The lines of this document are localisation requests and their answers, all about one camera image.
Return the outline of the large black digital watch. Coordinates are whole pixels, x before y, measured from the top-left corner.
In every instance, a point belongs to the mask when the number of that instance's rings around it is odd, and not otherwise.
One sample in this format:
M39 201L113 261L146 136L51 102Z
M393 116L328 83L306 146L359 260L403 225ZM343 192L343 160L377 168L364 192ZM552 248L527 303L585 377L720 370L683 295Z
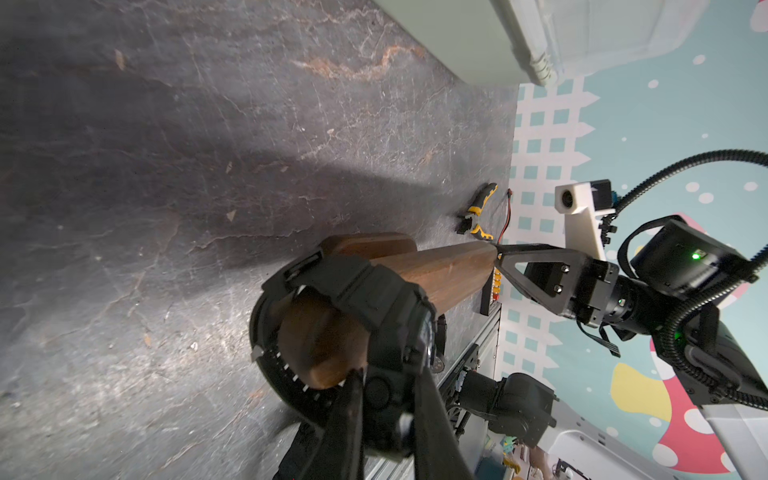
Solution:
M249 321L254 361L308 424L345 427L364 452L403 458L434 390L438 313L430 296L393 268L317 248L262 286Z

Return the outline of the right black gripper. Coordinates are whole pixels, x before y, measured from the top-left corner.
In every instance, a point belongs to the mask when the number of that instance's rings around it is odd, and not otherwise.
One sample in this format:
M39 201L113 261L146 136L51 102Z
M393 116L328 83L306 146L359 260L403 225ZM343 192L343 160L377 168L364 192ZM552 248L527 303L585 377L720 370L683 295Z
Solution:
M615 264L547 244L501 245L497 251L502 275L554 315L597 327L631 312L632 287Z

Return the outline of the wooden watch stand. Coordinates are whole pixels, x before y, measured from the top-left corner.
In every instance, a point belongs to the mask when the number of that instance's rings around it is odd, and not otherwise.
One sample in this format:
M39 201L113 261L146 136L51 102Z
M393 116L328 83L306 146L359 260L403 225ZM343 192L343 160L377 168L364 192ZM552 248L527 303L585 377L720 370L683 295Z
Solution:
M443 314L481 289L497 258L487 242L418 250L401 233L332 236L319 248L321 261L296 279L300 292L272 309L282 358L317 390L366 365L369 339L387 315L414 308L414 299L399 303L403 291L421 289Z

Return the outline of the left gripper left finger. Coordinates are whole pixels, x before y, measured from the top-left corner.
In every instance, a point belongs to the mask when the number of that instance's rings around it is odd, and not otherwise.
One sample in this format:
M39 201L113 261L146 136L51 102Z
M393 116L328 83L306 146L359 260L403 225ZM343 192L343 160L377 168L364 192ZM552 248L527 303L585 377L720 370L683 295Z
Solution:
M363 375L352 370L299 479L363 479L363 463Z

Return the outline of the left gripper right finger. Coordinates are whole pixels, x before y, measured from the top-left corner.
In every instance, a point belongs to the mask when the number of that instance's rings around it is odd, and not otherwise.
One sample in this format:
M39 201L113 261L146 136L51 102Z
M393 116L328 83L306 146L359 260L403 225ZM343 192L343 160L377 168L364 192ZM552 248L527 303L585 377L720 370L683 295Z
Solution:
M473 479L449 423L444 402L425 367L415 381L414 464L416 479Z

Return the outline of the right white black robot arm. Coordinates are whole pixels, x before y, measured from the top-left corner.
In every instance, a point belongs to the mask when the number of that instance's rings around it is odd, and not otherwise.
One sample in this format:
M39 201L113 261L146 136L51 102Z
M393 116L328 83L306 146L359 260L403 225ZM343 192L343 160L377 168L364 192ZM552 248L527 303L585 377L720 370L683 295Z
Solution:
M767 269L684 214L609 244L615 219L662 182L719 162L765 166L750 150L698 154L619 196L607 180L563 185L562 246L501 245L496 273L521 297L511 345L548 341L526 359L502 349L495 380L466 377L459 404L552 475L576 479L763 479L767 384L722 321Z

